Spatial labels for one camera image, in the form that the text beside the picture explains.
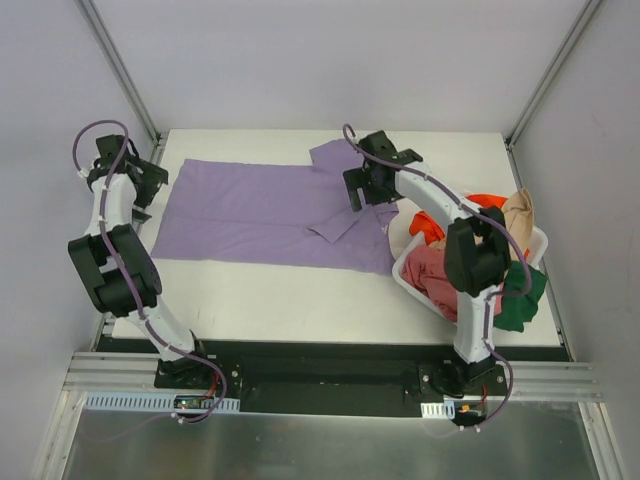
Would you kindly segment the purple t shirt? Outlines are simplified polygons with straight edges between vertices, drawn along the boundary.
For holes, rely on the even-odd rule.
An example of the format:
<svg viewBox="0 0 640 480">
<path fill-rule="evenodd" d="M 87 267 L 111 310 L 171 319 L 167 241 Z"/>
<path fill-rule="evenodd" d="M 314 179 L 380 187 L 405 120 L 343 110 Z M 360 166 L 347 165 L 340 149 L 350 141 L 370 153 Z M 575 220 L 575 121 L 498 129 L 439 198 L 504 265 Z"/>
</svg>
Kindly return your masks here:
<svg viewBox="0 0 640 480">
<path fill-rule="evenodd" d="M 153 257 L 390 275 L 387 229 L 397 206 L 352 210 L 343 173 L 363 158 L 346 141 L 314 147 L 309 157 L 291 166 L 186 160 Z"/>
</svg>

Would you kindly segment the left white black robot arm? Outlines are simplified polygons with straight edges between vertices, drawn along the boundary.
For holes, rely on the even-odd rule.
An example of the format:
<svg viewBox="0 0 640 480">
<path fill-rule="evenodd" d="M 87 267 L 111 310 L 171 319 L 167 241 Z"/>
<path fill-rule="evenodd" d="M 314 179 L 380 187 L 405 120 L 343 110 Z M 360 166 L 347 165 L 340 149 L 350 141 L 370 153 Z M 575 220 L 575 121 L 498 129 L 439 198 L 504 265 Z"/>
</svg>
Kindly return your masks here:
<svg viewBox="0 0 640 480">
<path fill-rule="evenodd" d="M 150 219 L 145 209 L 166 170 L 140 158 L 123 135 L 96 140 L 98 157 L 80 174 L 94 195 L 85 233 L 68 243 L 68 253 L 94 307 L 135 325 L 152 342 L 164 362 L 179 362 L 176 375 L 188 388 L 204 387 L 210 363 L 202 345 L 161 298 L 162 282 L 135 225 Z"/>
</svg>

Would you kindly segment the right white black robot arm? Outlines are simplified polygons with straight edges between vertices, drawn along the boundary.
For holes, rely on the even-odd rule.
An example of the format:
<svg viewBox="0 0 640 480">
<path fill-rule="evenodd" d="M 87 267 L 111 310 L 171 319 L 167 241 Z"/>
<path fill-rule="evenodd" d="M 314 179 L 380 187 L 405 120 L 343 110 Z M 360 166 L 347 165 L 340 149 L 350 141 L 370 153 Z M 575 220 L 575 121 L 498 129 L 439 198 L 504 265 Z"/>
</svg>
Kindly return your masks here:
<svg viewBox="0 0 640 480">
<path fill-rule="evenodd" d="M 437 179 L 412 149 L 399 151 L 382 130 L 356 138 L 342 126 L 346 142 L 362 155 L 359 168 L 343 172 L 353 211 L 367 205 L 411 200 L 445 231 L 444 273 L 457 293 L 454 351 L 458 364 L 450 369 L 452 387 L 473 394 L 495 365 L 491 329 L 496 297 L 511 265 L 516 246 L 495 207 L 482 208 Z"/>
</svg>

